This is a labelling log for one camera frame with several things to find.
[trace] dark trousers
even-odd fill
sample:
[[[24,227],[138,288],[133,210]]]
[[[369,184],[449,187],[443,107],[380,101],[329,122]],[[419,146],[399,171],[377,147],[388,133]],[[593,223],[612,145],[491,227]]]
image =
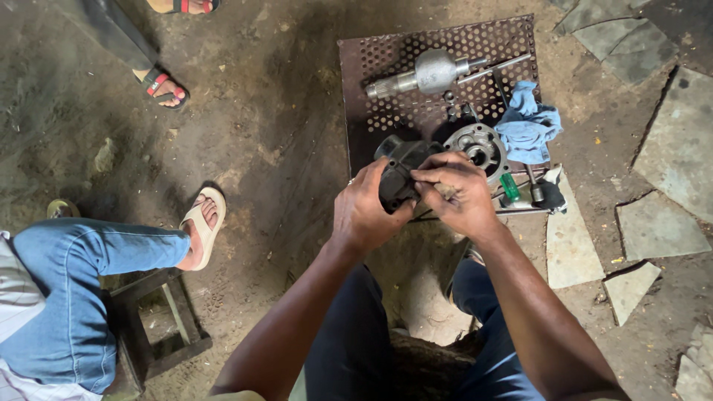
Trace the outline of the dark trousers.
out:
[[[463,259],[453,277],[458,308],[483,323],[485,347],[454,389],[453,401],[544,398],[525,376],[485,266]],[[391,344],[381,288],[357,265],[337,293],[290,401],[392,400]]]
[[[115,0],[55,0],[62,14],[134,70],[152,69],[158,54]]]

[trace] beige slide sandal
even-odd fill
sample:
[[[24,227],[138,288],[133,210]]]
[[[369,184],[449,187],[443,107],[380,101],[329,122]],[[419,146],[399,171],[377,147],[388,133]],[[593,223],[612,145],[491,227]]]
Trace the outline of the beige slide sandal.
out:
[[[71,202],[71,200],[66,200],[66,199],[55,199],[49,203],[47,206],[47,218],[57,218],[57,212],[59,212],[59,208],[62,207],[67,207],[69,210],[72,211],[72,216],[71,217],[82,217],[82,215],[79,213],[79,209],[74,205],[74,203]]]
[[[225,219],[225,198],[223,198],[223,195],[219,192],[219,190],[211,187],[205,187],[200,190],[199,195],[201,194],[206,197],[206,200],[209,198],[215,202],[215,205],[217,206],[218,221],[215,224],[215,229],[211,230],[210,227],[208,227],[208,223],[203,218],[203,213],[200,210],[200,205],[202,203],[199,203],[195,207],[191,208],[188,213],[185,214],[183,221],[180,222],[179,229],[182,230],[183,224],[187,220],[193,220],[193,225],[195,226],[195,229],[200,236],[200,242],[203,245],[203,258],[200,260],[198,266],[192,271],[201,270],[208,264],[210,254],[213,251],[213,242],[215,241],[215,237],[220,230],[223,220]]]

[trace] perforated metal sheet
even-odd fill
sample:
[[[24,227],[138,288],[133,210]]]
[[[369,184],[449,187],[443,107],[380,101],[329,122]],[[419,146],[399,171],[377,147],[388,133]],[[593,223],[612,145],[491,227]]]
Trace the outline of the perforated metal sheet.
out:
[[[459,119],[449,123],[448,104],[442,93],[424,95],[415,90],[376,101],[366,96],[367,84],[413,69],[415,59],[427,49],[448,49],[457,59],[485,56],[490,60],[485,67],[530,54],[528,60],[500,71],[503,90],[508,94],[515,82],[523,79],[538,83],[532,14],[436,31],[340,40],[337,44],[352,175],[373,161],[376,148],[393,133],[407,141],[423,138],[442,142],[473,122]],[[473,104],[478,117],[489,126],[494,126],[505,111],[492,74],[462,85],[454,81],[451,90],[456,95],[458,117],[466,102]],[[533,93],[540,100],[539,83]],[[519,163],[512,167],[515,173],[523,170]]]

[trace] man's right hand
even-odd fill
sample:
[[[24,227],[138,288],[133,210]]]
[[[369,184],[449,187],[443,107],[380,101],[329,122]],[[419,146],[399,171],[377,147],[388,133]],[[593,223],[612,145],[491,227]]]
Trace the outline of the man's right hand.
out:
[[[416,190],[438,217],[457,233],[478,242],[502,227],[491,200],[486,172],[475,166],[464,152],[438,153],[411,171]],[[448,200],[434,188],[435,183],[452,186],[456,192]]]

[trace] red and black sandal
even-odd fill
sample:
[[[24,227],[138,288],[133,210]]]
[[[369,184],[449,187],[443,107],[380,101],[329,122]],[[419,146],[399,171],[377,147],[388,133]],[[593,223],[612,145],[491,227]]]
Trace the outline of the red and black sandal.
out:
[[[220,5],[220,0],[203,0],[203,11],[206,14],[214,13]],[[173,0],[173,10],[164,14],[173,13],[188,13],[188,0]]]
[[[157,103],[173,100],[174,98],[178,99],[180,103],[175,106],[164,106],[163,104],[161,105],[163,107],[170,108],[171,110],[178,110],[179,108],[182,108],[183,105],[186,104],[186,102],[190,98],[190,94],[185,89],[178,87],[173,91],[173,93],[166,93],[156,97],[154,97],[153,95],[167,79],[168,74],[161,72],[161,70],[159,70],[158,68],[152,68],[151,71],[149,71],[146,76],[143,77],[143,81],[139,81],[139,83],[141,83],[141,86],[143,86],[143,88],[146,90],[146,93],[148,93],[151,98]],[[178,97],[178,95],[182,93],[185,93],[185,97]]]

